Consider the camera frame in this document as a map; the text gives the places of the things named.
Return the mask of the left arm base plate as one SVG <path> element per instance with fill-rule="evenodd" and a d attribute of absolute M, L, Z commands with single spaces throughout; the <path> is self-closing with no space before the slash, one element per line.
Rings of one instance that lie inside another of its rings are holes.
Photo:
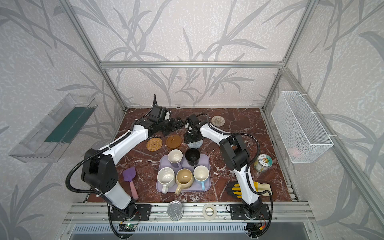
<path fill-rule="evenodd" d="M 112 221 L 148 221 L 151 214 L 152 205 L 139 204 L 128 205 L 124 210 L 116 207 L 111 209 Z"/>

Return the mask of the brown wooden coaster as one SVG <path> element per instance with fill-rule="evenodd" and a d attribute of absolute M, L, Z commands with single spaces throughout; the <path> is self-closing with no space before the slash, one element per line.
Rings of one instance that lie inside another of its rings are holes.
<path fill-rule="evenodd" d="M 171 135 L 166 140 L 166 145 L 170 149 L 177 149 L 181 144 L 183 140 L 179 135 Z"/>

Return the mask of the light blue woven coaster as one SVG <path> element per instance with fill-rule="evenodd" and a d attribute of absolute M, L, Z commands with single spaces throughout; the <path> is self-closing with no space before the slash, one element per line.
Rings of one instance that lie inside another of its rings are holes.
<path fill-rule="evenodd" d="M 198 149 L 198 148 L 200 148 L 203 145 L 203 140 L 200 140 L 200 141 L 197 141 L 197 142 L 193 142 L 193 143 L 188 143 L 187 145 L 188 145 L 189 148 Z"/>

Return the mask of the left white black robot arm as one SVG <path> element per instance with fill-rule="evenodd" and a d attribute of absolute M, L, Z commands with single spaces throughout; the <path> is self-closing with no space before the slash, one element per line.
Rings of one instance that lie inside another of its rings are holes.
<path fill-rule="evenodd" d="M 96 194 L 109 205 L 126 210 L 134 200 L 119 184 L 116 165 L 135 146 L 161 132 L 164 136 L 181 129 L 185 122 L 172 118 L 170 110 L 153 106 L 142 118 L 136 119 L 130 130 L 105 147 L 86 152 L 84 160 L 75 165 L 67 175 L 66 187 L 74 193 Z M 73 174 L 82 168 L 81 179 L 91 189 L 81 190 L 71 185 Z"/>

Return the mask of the white mug lavender handle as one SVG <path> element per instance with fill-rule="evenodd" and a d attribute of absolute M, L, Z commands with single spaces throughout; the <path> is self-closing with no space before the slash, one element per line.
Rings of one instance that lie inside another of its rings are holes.
<path fill-rule="evenodd" d="M 168 161 L 174 168 L 182 169 L 183 153 L 180 150 L 174 149 L 168 154 Z"/>

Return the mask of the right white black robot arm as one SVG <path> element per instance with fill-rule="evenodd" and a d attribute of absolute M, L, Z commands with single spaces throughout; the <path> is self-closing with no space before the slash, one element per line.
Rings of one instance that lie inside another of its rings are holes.
<path fill-rule="evenodd" d="M 257 158 L 250 161 L 250 152 L 244 142 L 243 136 L 253 139 L 260 153 L 258 140 L 246 133 L 224 132 L 210 124 L 208 120 L 201 121 L 199 115 L 191 115 L 187 118 L 187 132 L 184 135 L 187 144 L 195 143 L 204 138 L 210 139 L 220 146 L 220 150 L 227 167 L 232 170 L 238 180 L 242 192 L 244 211 L 249 219 L 254 219 L 262 208 L 262 195 L 268 194 L 272 201 L 271 190 L 257 190 L 251 175 L 251 164 Z"/>

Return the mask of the white patterned round coaster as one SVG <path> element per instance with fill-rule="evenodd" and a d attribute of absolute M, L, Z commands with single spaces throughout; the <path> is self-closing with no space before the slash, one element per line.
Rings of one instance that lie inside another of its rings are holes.
<path fill-rule="evenodd" d="M 225 124 L 225 119 L 222 116 L 214 116 L 211 119 L 211 123 L 215 127 L 222 127 Z"/>

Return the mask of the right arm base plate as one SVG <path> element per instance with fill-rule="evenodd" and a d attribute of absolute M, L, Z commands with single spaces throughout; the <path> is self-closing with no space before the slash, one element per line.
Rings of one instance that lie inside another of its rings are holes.
<path fill-rule="evenodd" d="M 246 212 L 244 211 L 244 205 L 243 204 L 230 204 L 229 205 L 230 210 L 229 213 L 231 215 L 231 220 L 269 220 L 270 219 L 270 209 L 268 204 L 263 204 L 260 208 L 260 210 L 253 215 L 253 217 L 247 217 Z"/>

